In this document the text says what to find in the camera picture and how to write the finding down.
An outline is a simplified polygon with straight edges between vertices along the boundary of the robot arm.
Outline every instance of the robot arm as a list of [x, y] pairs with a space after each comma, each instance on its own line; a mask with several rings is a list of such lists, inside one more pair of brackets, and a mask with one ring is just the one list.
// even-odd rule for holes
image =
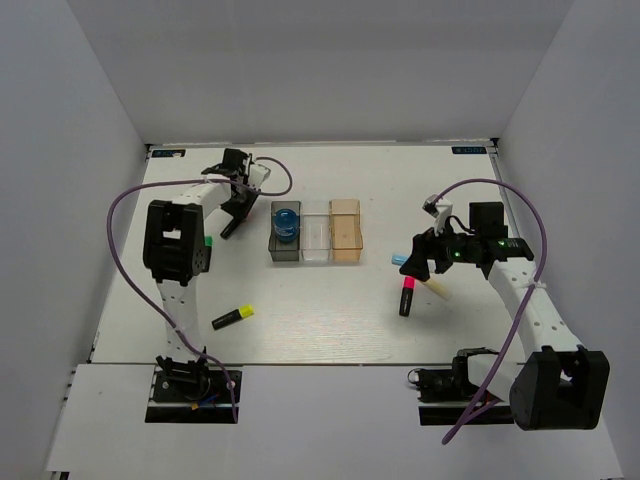
[[[250, 155], [227, 148], [222, 163], [202, 173], [209, 180], [230, 179], [257, 190], [269, 177], [270, 170], [254, 163]], [[233, 219], [221, 233], [226, 239], [249, 214], [257, 196], [228, 183], [203, 183], [188, 188], [171, 201], [154, 200], [149, 204], [144, 265], [158, 285], [165, 312], [200, 351], [205, 347], [198, 328], [196, 282], [211, 264], [211, 245], [205, 241], [204, 220], [217, 208], [231, 214]], [[168, 324], [167, 347], [167, 355], [172, 358], [193, 358]]]
[[[470, 234], [454, 233], [451, 203], [436, 208], [427, 200], [424, 208], [436, 218], [435, 226], [413, 238], [412, 254], [400, 273], [424, 281], [429, 278], [428, 260], [435, 261], [435, 273], [446, 272], [453, 263], [476, 264], [514, 318], [535, 264], [523, 239], [508, 238], [502, 203], [470, 204]], [[544, 288], [534, 290], [518, 334], [526, 363], [503, 362], [488, 391], [509, 401], [514, 420], [523, 430], [595, 428], [609, 375], [605, 355], [582, 346]], [[458, 352], [452, 365], [454, 383], [475, 392], [495, 355], [486, 348]]]

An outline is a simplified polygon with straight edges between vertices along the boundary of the white wall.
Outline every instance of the white wall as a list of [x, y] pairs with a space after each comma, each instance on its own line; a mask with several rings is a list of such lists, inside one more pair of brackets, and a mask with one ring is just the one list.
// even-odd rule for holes
[[69, 0], [147, 143], [499, 136], [571, 0]]
[[577, 0], [500, 142], [546, 223], [554, 302], [611, 362], [605, 420], [626, 478], [640, 478], [639, 18], [637, 1]]
[[31, 479], [113, 271], [109, 201], [144, 146], [63, 0], [0, 2], [0, 64], [0, 477]]

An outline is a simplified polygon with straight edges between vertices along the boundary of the plastic container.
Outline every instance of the plastic container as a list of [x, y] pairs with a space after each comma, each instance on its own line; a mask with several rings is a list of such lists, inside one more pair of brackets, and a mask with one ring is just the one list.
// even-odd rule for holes
[[275, 232], [276, 213], [283, 209], [292, 210], [300, 221], [300, 202], [271, 202], [271, 235], [269, 236], [269, 253], [274, 262], [297, 262], [300, 260], [300, 235], [290, 242], [282, 242]]
[[331, 252], [329, 202], [304, 202], [301, 212], [300, 242], [305, 262], [326, 263]]
[[331, 257], [335, 263], [356, 263], [362, 253], [360, 201], [336, 199], [329, 202]]

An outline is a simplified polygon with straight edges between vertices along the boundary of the clear plastic bin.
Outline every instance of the clear plastic bin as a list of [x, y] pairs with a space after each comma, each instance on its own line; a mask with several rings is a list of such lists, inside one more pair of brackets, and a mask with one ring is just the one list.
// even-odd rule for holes
[[329, 216], [333, 261], [336, 263], [359, 262], [363, 247], [360, 231], [360, 201], [331, 200]]
[[302, 258], [305, 262], [326, 263], [331, 251], [329, 202], [303, 202], [301, 210]]

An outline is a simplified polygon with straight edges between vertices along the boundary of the white table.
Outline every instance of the white table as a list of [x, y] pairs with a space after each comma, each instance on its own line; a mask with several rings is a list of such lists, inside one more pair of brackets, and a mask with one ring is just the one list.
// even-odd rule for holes
[[621, 476], [592, 431], [420, 426], [409, 367], [244, 367], [237, 425], [145, 424], [151, 365], [81, 365], [48, 470], [70, 480], [600, 480]]
[[[271, 199], [256, 202], [249, 220], [227, 241], [219, 232], [230, 217], [214, 212], [205, 232], [214, 236], [213, 264], [198, 280], [200, 329], [208, 351], [230, 364], [447, 363], [465, 347], [499, 349], [510, 318], [497, 293], [471, 265], [437, 277], [453, 293], [445, 301], [416, 286], [411, 316], [398, 315], [402, 279], [392, 253], [408, 254], [413, 235], [432, 225], [425, 198], [457, 180], [495, 178], [487, 155], [453, 155], [448, 146], [288, 146], [244, 148], [287, 164], [294, 188], [288, 200], [358, 198], [364, 250], [357, 266], [274, 264], [267, 250]], [[150, 158], [145, 182], [198, 178], [219, 163], [222, 148], [189, 148], [182, 158]], [[286, 186], [273, 167], [263, 185]], [[159, 301], [142, 264], [147, 206], [184, 187], [140, 193], [123, 249], [132, 277]], [[470, 201], [500, 200], [498, 189], [469, 185], [452, 192], [454, 212], [467, 222]], [[211, 320], [251, 303], [256, 314], [214, 332]], [[163, 320], [119, 275], [114, 278], [95, 344], [95, 363], [153, 363], [165, 352]], [[522, 360], [520, 342], [508, 358]]]

